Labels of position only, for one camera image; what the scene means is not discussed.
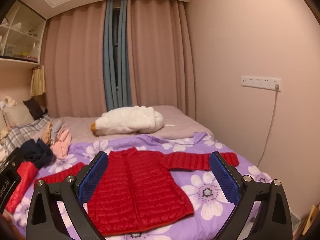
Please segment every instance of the plaid blanket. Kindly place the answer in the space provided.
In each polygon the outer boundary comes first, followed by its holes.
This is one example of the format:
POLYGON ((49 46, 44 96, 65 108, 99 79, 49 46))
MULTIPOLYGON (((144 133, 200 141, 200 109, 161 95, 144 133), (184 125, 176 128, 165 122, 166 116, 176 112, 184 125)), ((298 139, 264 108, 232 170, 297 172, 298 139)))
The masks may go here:
POLYGON ((35 120, 32 123, 28 123, 24 126, 14 126, 5 139, 4 149, 8 152, 8 155, 17 147, 20 147, 24 142, 31 139, 31 135, 39 132, 51 122, 48 114, 45 114, 43 118, 35 120))

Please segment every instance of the purple floral bedsheet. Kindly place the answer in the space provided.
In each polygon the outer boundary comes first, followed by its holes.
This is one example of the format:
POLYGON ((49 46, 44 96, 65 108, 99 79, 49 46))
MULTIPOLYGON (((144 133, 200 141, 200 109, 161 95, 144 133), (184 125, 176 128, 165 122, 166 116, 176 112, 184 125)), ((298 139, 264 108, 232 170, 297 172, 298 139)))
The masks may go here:
MULTIPOLYGON (((184 151, 190 153, 209 153, 213 151, 232 152, 231 149, 213 139, 207 133, 195 133, 193 138, 167 140, 149 135, 137 135, 134 137, 115 140, 96 141, 94 143, 72 144, 65 160, 56 160, 50 166, 42 168, 37 179, 43 176, 68 169, 78 162, 89 163, 99 151, 119 151, 136 147, 138 150, 156 150, 164 154, 184 151)), ((256 181, 271 182, 268 174, 238 155, 240 164, 237 170, 242 174, 252 176, 256 181)), ((109 236, 109 240, 209 240, 218 233, 224 222, 232 212, 234 205, 229 203, 223 194, 211 171, 172 171, 175 182, 189 196, 195 215, 182 219, 172 225, 161 227, 140 234, 127 234, 121 236, 109 236)), ((33 186, 25 193, 21 203, 13 215, 14 223, 20 232, 25 235, 28 210, 33 193, 33 186)), ((66 209, 62 202, 58 203, 62 218, 70 233, 70 236, 78 240, 79 237, 73 228, 66 209)), ((259 203, 253 206, 252 218, 257 214, 259 203)))

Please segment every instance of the electrical outlet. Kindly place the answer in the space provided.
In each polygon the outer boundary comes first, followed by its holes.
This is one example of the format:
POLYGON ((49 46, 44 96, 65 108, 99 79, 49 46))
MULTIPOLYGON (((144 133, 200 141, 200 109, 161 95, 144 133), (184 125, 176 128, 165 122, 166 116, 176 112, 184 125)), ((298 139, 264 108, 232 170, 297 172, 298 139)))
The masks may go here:
POLYGON ((276 90, 276 84, 279 85, 278 91, 281 91, 283 87, 282 87, 282 80, 280 78, 250 77, 250 76, 241 77, 241 86, 243 87, 254 87, 254 88, 276 90))

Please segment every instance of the silver screw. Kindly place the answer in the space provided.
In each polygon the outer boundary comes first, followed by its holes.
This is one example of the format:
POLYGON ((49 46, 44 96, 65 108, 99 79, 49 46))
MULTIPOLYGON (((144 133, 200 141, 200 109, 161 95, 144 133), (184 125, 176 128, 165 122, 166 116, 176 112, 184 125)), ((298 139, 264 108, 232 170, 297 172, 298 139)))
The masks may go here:
POLYGON ((44 184, 44 180, 43 179, 41 179, 41 180, 39 180, 38 182, 37 182, 37 185, 38 186, 42 186, 44 184))
POLYGON ((69 176, 66 178, 66 181, 67 181, 67 182, 72 182, 74 179, 75 179, 75 176, 69 175, 69 176))
POLYGON ((276 184, 277 186, 280 186, 280 185, 281 185, 281 182, 280 182, 279 180, 277 180, 277 179, 275 179, 275 180, 273 181, 273 183, 276 184))
POLYGON ((249 175, 244 175, 244 176, 243 176, 243 179, 244 179, 245 181, 247 181, 247 182, 249 182, 249 181, 252 180, 252 178, 251 178, 249 175))

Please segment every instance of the white cable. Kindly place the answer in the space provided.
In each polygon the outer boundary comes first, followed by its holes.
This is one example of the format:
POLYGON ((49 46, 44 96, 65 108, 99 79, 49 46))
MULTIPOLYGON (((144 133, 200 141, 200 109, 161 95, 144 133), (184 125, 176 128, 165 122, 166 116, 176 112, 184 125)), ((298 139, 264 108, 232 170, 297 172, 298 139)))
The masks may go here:
POLYGON ((268 132, 268 135, 267 135, 266 144, 264 145, 264 149, 263 149, 262 155, 261 155, 261 157, 260 157, 260 160, 258 161, 257 167, 259 167, 260 162, 262 161, 262 158, 263 158, 263 156, 264 156, 264 154, 265 154, 265 152, 266 152, 267 144, 268 144, 268 141, 269 141, 269 138, 270 138, 270 134, 271 134, 271 131, 272 131, 272 127, 273 127, 273 121, 275 120, 276 107, 277 107, 277 98, 278 98, 278 92, 279 92, 279 84, 276 84, 275 89, 276 89, 275 105, 274 105, 274 107, 273 107, 273 112, 272 112, 272 117, 271 117, 271 123, 270 123, 270 127, 269 127, 269 132, 268 132))

